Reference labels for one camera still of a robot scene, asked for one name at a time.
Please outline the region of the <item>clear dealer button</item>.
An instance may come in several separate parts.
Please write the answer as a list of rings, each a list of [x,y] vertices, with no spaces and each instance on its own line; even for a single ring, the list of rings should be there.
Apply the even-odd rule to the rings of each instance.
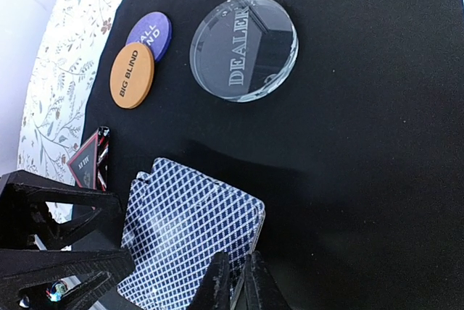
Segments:
[[[200,23],[189,52],[191,72],[206,92],[226,101],[261,99],[290,75],[299,39],[274,0],[227,0]]]

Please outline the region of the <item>orange big blind button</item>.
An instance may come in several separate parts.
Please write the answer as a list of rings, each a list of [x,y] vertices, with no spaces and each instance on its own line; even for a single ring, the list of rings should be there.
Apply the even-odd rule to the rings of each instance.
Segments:
[[[109,77],[113,101],[134,109],[147,97],[154,79],[154,57],[142,43],[130,43],[117,54]]]

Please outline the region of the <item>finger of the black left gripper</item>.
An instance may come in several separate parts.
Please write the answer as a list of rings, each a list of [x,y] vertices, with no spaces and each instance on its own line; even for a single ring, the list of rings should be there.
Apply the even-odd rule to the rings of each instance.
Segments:
[[[1,250],[1,308],[20,309],[28,297],[31,309],[89,309],[135,270],[129,251]],[[66,277],[88,278],[50,301],[46,289]]]
[[[60,250],[122,214],[118,195],[18,170],[1,176],[1,247],[26,249],[35,236]]]

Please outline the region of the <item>blue patterned card deck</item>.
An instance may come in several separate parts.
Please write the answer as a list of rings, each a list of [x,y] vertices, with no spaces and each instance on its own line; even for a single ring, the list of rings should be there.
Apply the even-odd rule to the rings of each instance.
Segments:
[[[141,309],[186,309],[212,257],[226,252],[235,306],[242,270],[265,220],[264,203],[195,169],[156,158],[130,185],[121,241],[135,270],[117,286]]]

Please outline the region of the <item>purple small blind button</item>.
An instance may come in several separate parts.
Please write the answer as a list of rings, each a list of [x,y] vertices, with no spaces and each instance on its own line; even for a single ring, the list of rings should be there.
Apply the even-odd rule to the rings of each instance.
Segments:
[[[172,31],[171,21],[166,14],[150,12],[133,26],[125,44],[142,43],[151,50],[155,62],[158,62],[169,48]]]

